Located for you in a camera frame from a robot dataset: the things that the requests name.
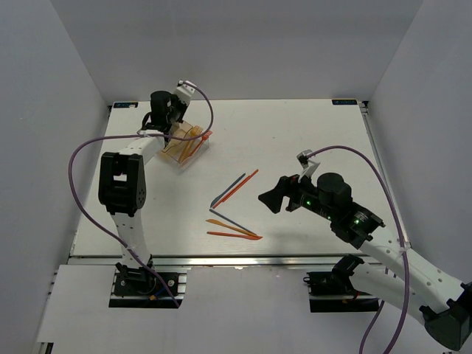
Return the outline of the red plastic fork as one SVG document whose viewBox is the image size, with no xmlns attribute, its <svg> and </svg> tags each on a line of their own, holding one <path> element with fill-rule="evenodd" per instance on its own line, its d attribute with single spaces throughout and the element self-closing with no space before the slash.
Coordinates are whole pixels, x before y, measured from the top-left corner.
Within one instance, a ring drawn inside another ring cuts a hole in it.
<svg viewBox="0 0 472 354">
<path fill-rule="evenodd" d="M 200 149 L 200 147 L 209 139 L 211 135 L 212 131 L 206 132 L 201 138 L 200 142 L 187 154 L 187 158 L 193 156 Z"/>
</svg>

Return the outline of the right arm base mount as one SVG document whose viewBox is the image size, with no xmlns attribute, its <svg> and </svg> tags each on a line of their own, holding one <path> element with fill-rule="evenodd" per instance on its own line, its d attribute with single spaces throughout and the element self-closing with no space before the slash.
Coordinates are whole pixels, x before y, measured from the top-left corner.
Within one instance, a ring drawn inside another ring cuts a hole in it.
<svg viewBox="0 0 472 354">
<path fill-rule="evenodd" d="M 364 261 L 355 255 L 342 257 L 330 271 L 308 272 L 303 282 L 308 287 L 311 313 L 368 313 L 379 309 L 379 300 L 355 289 L 350 281 Z"/>
</svg>

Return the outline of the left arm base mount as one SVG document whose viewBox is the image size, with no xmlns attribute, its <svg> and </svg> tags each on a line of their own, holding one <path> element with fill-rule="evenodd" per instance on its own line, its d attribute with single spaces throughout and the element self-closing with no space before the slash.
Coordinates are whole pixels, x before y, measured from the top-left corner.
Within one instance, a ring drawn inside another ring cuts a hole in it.
<svg viewBox="0 0 472 354">
<path fill-rule="evenodd" d="M 143 267 L 116 263 L 109 308 L 177 309 L 183 299 L 183 291 L 179 290 L 181 274 L 163 272 L 160 276 L 162 282 Z"/>
</svg>

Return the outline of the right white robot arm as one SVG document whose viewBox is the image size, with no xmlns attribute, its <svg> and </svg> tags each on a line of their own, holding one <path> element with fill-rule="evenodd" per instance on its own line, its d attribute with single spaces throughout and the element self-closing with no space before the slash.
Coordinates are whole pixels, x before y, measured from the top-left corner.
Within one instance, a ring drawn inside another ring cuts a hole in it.
<svg viewBox="0 0 472 354">
<path fill-rule="evenodd" d="M 376 259 L 396 274 L 391 279 L 351 256 L 333 269 L 334 288 L 342 294 L 356 290 L 402 308 L 409 291 L 408 313 L 442 346 L 458 351 L 471 334 L 471 284 L 458 280 L 415 250 L 400 243 L 373 212 L 354 202 L 349 184 L 337 173 L 282 176 L 274 189 L 258 199 L 278 213 L 284 198 L 287 211 L 303 207 L 330 223 L 340 240 Z"/>
</svg>

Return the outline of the red plastic chopstick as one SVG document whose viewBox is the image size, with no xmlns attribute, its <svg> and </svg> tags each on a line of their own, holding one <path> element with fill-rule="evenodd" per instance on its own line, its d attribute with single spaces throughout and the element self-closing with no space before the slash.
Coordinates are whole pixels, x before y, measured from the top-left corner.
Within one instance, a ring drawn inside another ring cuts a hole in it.
<svg viewBox="0 0 472 354">
<path fill-rule="evenodd" d="M 212 209 L 218 207 L 220 204 L 224 203 L 227 199 L 229 199 L 232 195 L 234 195 L 244 184 L 246 184 L 250 179 L 252 179 L 257 173 L 259 172 L 258 169 L 254 170 L 248 176 L 243 177 L 243 179 L 233 187 L 224 197 L 222 197 L 219 202 L 217 202 Z"/>
</svg>

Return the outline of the orange plastic fork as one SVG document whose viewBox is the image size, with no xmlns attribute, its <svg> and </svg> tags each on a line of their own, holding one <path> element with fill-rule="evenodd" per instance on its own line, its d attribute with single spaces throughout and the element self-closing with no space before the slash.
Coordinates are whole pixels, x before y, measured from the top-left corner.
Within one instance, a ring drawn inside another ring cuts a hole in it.
<svg viewBox="0 0 472 354">
<path fill-rule="evenodd" d="M 203 128 L 198 126 L 198 125 L 194 125 L 191 129 L 190 129 L 190 135 L 189 137 L 190 138 L 194 138 L 196 136 L 199 136 L 203 131 Z M 190 151 L 191 151 L 191 148 L 194 144 L 194 141 L 193 140 L 189 140 L 189 141 L 186 141 L 185 143 L 185 146 L 181 152 L 181 155 L 179 156 L 179 162 L 182 163 L 185 161 L 185 159 L 189 156 L 190 154 Z"/>
</svg>

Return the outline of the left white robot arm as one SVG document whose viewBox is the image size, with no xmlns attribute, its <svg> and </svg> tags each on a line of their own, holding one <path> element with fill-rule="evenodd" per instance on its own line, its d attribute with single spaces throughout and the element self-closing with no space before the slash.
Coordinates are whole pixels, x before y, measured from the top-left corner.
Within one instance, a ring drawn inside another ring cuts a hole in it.
<svg viewBox="0 0 472 354">
<path fill-rule="evenodd" d="M 141 209 L 147 198 L 145 165 L 175 136 L 190 104 L 194 89 L 186 86 L 173 93 L 155 91 L 150 95 L 150 112 L 142 121 L 138 138 L 117 152 L 100 158 L 99 202 L 110 214 L 122 244 L 120 272 L 136 269 L 131 286 L 139 294 L 149 294 L 156 285 L 142 225 Z"/>
</svg>

